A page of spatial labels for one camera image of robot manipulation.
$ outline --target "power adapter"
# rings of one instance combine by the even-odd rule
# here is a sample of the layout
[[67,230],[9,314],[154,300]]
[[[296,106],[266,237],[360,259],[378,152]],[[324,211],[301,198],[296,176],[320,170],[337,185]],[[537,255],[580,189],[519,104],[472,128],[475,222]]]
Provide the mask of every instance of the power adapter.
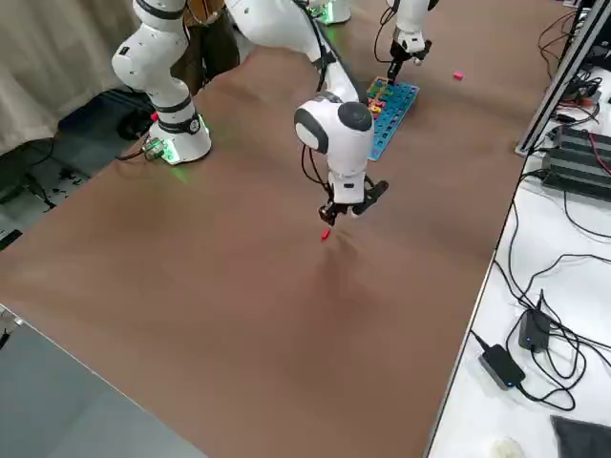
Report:
[[550,342],[550,319],[539,309],[529,310],[519,325],[517,343],[522,348],[540,353]]
[[473,331],[471,333],[484,350],[479,361],[501,389],[513,388],[526,378],[524,371],[520,369],[505,348],[499,344],[489,346]]

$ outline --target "curtain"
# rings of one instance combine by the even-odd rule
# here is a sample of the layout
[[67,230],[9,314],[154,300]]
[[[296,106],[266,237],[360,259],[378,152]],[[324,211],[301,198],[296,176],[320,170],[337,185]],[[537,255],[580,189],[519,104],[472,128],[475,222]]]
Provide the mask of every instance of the curtain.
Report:
[[0,155],[119,84],[111,58],[137,27],[130,0],[2,0]]

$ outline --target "red cable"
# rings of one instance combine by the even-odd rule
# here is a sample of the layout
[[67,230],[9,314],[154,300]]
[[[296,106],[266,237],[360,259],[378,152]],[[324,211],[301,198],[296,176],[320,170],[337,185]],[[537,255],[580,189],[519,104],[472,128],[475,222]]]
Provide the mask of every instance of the red cable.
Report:
[[592,145],[592,151],[594,152],[594,156],[596,156],[596,160],[599,162],[600,166],[606,171],[606,173],[611,175],[611,168],[607,164],[605,164],[604,160],[602,160],[602,157],[600,157],[600,153],[599,150],[596,148],[592,133],[588,132],[588,136],[590,137],[590,144]]

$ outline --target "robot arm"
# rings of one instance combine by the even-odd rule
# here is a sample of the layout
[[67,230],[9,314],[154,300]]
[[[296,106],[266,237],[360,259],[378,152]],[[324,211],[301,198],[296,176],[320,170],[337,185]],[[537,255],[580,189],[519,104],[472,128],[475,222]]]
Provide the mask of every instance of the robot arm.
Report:
[[158,121],[149,131],[146,148],[172,165],[199,159],[211,148],[187,85],[170,74],[188,46],[182,23],[185,5],[186,0],[134,0],[142,24],[113,56],[119,79],[145,91],[157,110]]
[[396,16],[396,27],[390,45],[392,61],[388,78],[391,84],[401,71],[403,63],[413,60],[416,65],[425,59],[431,50],[432,41],[422,34],[424,19],[439,0],[387,0],[391,17]]
[[326,90],[299,107],[294,119],[295,131],[304,145],[327,158],[328,183],[324,186],[329,199],[319,214],[330,225],[339,214],[362,214],[388,188],[387,183],[374,184],[366,176],[373,118],[366,95],[359,91],[339,53],[307,14],[307,7],[314,4],[300,0],[229,0],[226,6],[250,41],[303,53],[321,73]]

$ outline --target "brown table surface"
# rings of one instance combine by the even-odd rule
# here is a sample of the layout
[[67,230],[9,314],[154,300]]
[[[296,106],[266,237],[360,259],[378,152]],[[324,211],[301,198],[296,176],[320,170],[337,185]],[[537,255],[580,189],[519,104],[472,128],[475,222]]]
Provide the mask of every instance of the brown table surface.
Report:
[[[353,3],[333,39],[371,81],[384,2]],[[212,458],[419,456],[546,85],[537,37],[561,12],[440,2],[428,60],[401,73],[422,91],[369,169],[390,191],[327,243],[292,124],[317,77],[256,50],[198,97],[207,159],[112,164],[2,253],[0,302]]]

